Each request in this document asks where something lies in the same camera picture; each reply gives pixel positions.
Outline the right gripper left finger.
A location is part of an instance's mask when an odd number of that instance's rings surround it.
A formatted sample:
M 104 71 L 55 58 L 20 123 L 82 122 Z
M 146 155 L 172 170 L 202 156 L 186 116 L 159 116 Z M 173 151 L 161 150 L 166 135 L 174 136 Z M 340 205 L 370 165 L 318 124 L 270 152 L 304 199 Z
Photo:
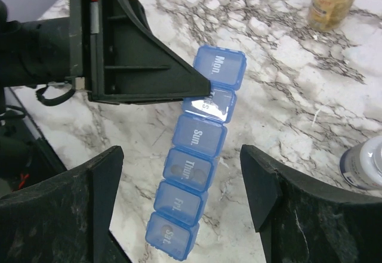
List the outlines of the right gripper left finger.
M 109 230 L 124 153 L 89 161 L 1 198 L 1 262 L 129 262 Z

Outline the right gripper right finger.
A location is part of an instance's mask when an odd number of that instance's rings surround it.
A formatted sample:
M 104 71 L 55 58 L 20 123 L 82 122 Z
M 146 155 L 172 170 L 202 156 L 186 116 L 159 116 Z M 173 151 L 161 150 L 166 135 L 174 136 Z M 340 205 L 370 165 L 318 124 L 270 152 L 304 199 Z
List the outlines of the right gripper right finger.
M 380 262 L 381 199 L 334 187 L 243 145 L 241 170 L 267 262 Z

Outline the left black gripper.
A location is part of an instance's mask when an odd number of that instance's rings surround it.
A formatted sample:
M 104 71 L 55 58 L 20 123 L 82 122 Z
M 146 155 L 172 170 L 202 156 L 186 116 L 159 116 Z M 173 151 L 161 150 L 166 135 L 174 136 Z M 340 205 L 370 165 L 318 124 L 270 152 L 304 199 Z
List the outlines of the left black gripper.
M 211 82 L 156 38 L 139 0 L 69 0 L 70 80 L 93 102 L 206 97 Z

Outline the blue weekly pill organizer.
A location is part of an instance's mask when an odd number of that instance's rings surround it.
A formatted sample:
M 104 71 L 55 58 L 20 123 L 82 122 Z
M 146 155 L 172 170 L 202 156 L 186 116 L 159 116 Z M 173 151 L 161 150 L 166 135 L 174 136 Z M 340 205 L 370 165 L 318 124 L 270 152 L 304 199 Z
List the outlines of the blue weekly pill organizer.
M 203 45 L 193 66 L 210 80 L 211 92 L 183 100 L 145 235 L 148 244 L 178 261 L 195 244 L 247 59 L 241 51 Z

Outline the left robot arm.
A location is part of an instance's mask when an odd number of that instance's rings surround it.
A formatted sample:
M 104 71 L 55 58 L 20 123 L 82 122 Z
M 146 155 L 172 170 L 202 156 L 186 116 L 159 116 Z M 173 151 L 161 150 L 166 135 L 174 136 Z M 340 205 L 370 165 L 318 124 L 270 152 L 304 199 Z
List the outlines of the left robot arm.
M 211 82 L 155 37 L 139 0 L 69 0 L 69 15 L 21 23 L 1 4 L 1 91 L 55 107 L 83 92 L 104 105 L 204 97 Z

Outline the small amber pill bottle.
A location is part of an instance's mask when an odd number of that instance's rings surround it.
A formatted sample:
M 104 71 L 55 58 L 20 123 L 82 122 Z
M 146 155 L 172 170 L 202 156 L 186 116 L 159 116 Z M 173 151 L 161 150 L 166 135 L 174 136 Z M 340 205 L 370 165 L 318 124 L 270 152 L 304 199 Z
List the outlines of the small amber pill bottle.
M 307 21 L 312 29 L 325 32 L 337 28 L 355 0 L 311 0 Z

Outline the white pill bottle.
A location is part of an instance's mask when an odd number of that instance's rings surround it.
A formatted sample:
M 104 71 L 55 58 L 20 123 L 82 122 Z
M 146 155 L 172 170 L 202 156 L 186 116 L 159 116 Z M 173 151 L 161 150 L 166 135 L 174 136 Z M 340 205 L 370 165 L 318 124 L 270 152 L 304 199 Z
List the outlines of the white pill bottle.
M 348 184 L 361 190 L 381 190 L 381 136 L 346 150 L 339 169 Z

